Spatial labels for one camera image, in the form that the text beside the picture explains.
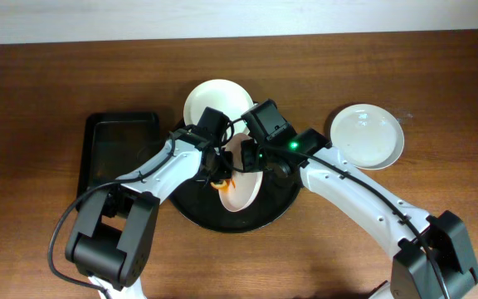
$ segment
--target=wall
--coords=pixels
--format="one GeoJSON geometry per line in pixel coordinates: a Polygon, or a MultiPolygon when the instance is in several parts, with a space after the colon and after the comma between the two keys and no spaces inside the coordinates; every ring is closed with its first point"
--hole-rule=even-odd
{"type": "Polygon", "coordinates": [[[0,43],[478,28],[478,0],[0,0],[0,43]]]}

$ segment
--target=round black tray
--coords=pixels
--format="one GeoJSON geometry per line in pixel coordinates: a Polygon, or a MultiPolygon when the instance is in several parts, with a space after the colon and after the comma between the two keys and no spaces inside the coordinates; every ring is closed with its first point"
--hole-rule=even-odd
{"type": "MultiPolygon", "coordinates": [[[[185,126],[183,120],[175,129],[185,126]]],[[[295,201],[301,186],[296,178],[277,178],[265,172],[254,202],[239,212],[226,210],[219,193],[210,184],[185,181],[169,196],[183,216],[193,223],[222,233],[244,233],[262,228],[278,219],[295,201]]]]}

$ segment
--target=white plate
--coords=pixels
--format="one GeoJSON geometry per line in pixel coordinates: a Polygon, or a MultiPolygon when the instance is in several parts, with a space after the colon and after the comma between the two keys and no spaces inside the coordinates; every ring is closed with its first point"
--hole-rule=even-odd
{"type": "MultiPolygon", "coordinates": [[[[222,111],[230,120],[236,120],[253,106],[248,92],[237,83],[215,79],[205,81],[191,91],[183,107],[183,120],[186,125],[197,124],[206,107],[222,111]]],[[[237,122],[234,130],[235,133],[248,132],[243,121],[237,122]]]]}
{"type": "Polygon", "coordinates": [[[383,169],[403,152],[402,127],[394,116],[375,105],[351,105],[331,124],[331,141],[349,163],[362,169],[383,169]]]}
{"type": "MultiPolygon", "coordinates": [[[[238,169],[242,169],[241,141],[249,139],[248,135],[239,133],[226,144],[225,149],[233,154],[233,166],[238,169]]],[[[219,189],[219,197],[224,208],[230,212],[238,212],[247,208],[256,199],[263,180],[263,172],[244,174],[234,171],[232,180],[234,183],[230,182],[227,188],[219,189]]]]}

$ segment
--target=wooden table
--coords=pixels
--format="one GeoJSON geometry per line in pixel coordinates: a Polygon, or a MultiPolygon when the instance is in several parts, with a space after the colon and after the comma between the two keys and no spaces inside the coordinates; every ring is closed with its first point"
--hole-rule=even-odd
{"type": "MultiPolygon", "coordinates": [[[[212,78],[276,100],[297,130],[323,131],[348,103],[391,111],[402,158],[367,174],[435,215],[458,214],[478,257],[478,31],[0,46],[0,298],[98,298],[46,262],[76,193],[85,118],[151,110],[165,131],[212,78]]],[[[79,277],[63,257],[74,219],[55,262],[79,277]]],[[[302,190],[273,224],[235,235],[199,228],[165,202],[142,279],[149,298],[350,298],[390,270],[364,230],[302,190]]]]}

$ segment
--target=white bowl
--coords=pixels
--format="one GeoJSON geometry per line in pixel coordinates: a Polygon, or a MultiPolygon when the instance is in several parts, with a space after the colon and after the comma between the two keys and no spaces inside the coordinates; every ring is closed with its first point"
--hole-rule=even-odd
{"type": "MultiPolygon", "coordinates": [[[[223,79],[205,81],[189,94],[183,107],[183,121],[186,125],[196,125],[206,107],[219,110],[230,120],[236,120],[253,106],[248,92],[237,83],[223,79]]],[[[243,121],[237,122],[233,128],[235,133],[248,132],[243,121]]]]}
{"type": "MultiPolygon", "coordinates": [[[[241,141],[249,140],[246,134],[239,133],[226,144],[225,149],[233,154],[233,166],[242,169],[241,141]]],[[[225,189],[219,189],[219,198],[225,209],[230,212],[239,212],[247,208],[256,199],[263,180],[263,172],[239,173],[232,172],[232,180],[225,189]]]]}
{"type": "Polygon", "coordinates": [[[361,169],[383,169],[403,152],[405,138],[394,116],[375,105],[351,105],[331,124],[331,141],[343,157],[361,169]]]}

